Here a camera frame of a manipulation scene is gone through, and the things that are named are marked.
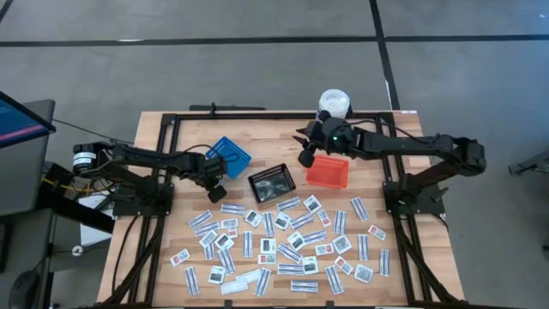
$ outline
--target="wooden table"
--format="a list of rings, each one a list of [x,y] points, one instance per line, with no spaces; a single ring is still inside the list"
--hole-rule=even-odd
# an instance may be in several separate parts
[[[136,147],[155,149],[160,129],[160,119],[163,112],[143,112],[136,135]],[[419,117],[415,112],[394,112],[395,123],[404,130],[408,130],[415,136],[421,135]],[[295,129],[305,127],[308,120],[185,120],[181,124],[177,150],[183,150],[198,143],[213,145],[222,136],[228,136],[252,157],[252,162],[236,180],[226,182],[228,195],[222,200],[224,203],[240,203],[248,209],[259,211],[272,211],[276,217],[278,211],[275,203],[290,197],[299,196],[301,201],[311,194],[314,194],[323,204],[332,222],[336,210],[347,212],[347,237],[353,243],[353,249],[345,252],[342,256],[356,267],[358,260],[357,234],[367,233],[367,228],[374,224],[387,233],[387,239],[381,241],[375,237],[369,237],[370,261],[360,262],[375,270],[375,275],[369,284],[364,284],[350,276],[339,272],[339,276],[345,288],[344,294],[332,295],[325,267],[331,265],[337,258],[336,254],[317,257],[321,272],[310,276],[301,276],[295,279],[317,280],[318,294],[291,293],[290,280],[292,276],[276,275],[276,265],[257,265],[257,258],[242,257],[242,232],[252,230],[254,233],[254,255],[259,253],[259,241],[264,237],[263,225],[254,229],[243,217],[239,217],[238,237],[231,249],[232,257],[236,264],[236,275],[243,274],[249,270],[267,267],[272,270],[268,283],[268,289],[264,297],[257,297],[253,294],[255,283],[250,289],[237,294],[222,296],[220,287],[208,283],[208,275],[212,265],[220,264],[217,258],[213,261],[205,261],[202,247],[198,238],[187,226],[187,221],[193,219],[206,209],[214,213],[212,221],[221,221],[233,218],[236,215],[222,214],[220,204],[212,204],[205,196],[203,188],[196,186],[189,180],[179,181],[174,179],[175,200],[172,206],[172,213],[167,216],[164,228],[162,245],[160,251],[160,265],[157,272],[156,288],[154,291],[153,306],[222,306],[224,300],[233,300],[234,306],[324,306],[327,300],[333,300],[337,306],[374,306],[374,305],[406,305],[406,295],[402,280],[401,265],[396,246],[395,232],[391,217],[385,211],[381,184],[384,181],[381,161],[349,160],[349,182],[348,187],[343,190],[329,189],[320,186],[308,185],[305,182],[305,170],[297,161],[301,146],[292,139]],[[375,130],[373,124],[364,124],[363,127]],[[404,166],[407,172],[417,173],[429,166],[426,157],[403,157]],[[262,170],[286,163],[290,169],[297,190],[284,197],[273,200],[270,203],[257,204],[253,192],[248,184],[247,177]],[[393,175],[397,175],[396,169],[392,166]],[[135,173],[146,175],[150,173],[144,168],[133,168]],[[360,222],[353,211],[349,200],[353,197],[362,197],[362,200],[370,213],[371,219]],[[306,212],[304,206],[299,206],[287,213],[291,217],[302,215]],[[309,233],[323,226],[315,215],[315,221],[299,229],[301,233]],[[106,299],[111,294],[112,272],[116,263],[117,255],[122,243],[124,232],[129,225],[131,218],[117,220],[112,235],[111,248],[106,260],[105,272],[99,291],[98,301]],[[136,247],[139,239],[139,227],[141,219],[138,219],[132,228],[118,270],[117,285],[124,279],[134,263]],[[418,230],[423,246],[425,261],[437,276],[439,281],[457,298],[463,298],[462,287],[455,266],[449,235],[444,225],[432,215],[416,215]],[[285,242],[286,238],[293,232],[288,228],[282,232],[275,229],[277,244]],[[333,234],[332,227],[327,227],[328,238],[326,241],[308,245],[300,250],[304,257],[315,255],[315,245],[328,243],[337,235]],[[170,257],[179,251],[187,248],[190,259],[177,267],[172,267]],[[378,274],[379,252],[382,248],[391,250],[390,277],[383,277]],[[281,254],[277,254],[278,263],[292,263]],[[189,296],[184,278],[184,269],[194,266],[200,286],[200,293],[196,296]],[[413,285],[416,298],[420,299],[419,276],[415,265],[410,260]],[[141,282],[146,281],[148,265],[142,272]],[[234,280],[235,275],[226,276],[225,282]],[[145,284],[140,284],[138,300],[143,299]]]

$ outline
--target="red basket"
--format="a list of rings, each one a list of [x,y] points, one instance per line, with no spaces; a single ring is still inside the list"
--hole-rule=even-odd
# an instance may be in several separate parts
[[[315,155],[312,167],[307,168],[307,182],[328,188],[347,188],[349,161]]]

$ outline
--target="blue plastic basket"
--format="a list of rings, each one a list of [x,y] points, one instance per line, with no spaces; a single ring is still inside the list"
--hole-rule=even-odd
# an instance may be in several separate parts
[[[227,160],[226,175],[231,179],[235,179],[244,171],[251,161],[249,154],[246,154],[236,143],[231,141],[226,136],[223,136],[213,148]],[[206,153],[207,158],[214,158],[217,154],[213,150]]]

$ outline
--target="black tray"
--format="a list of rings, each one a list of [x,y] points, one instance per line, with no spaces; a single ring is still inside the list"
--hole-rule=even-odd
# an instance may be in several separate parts
[[[286,164],[282,163],[248,177],[258,203],[267,202],[295,190],[295,183]]]

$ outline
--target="computer screen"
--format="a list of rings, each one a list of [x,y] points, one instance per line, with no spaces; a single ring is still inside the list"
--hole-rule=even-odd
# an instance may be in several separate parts
[[[52,131],[52,126],[44,119],[7,95],[0,94],[0,148],[43,136]]]

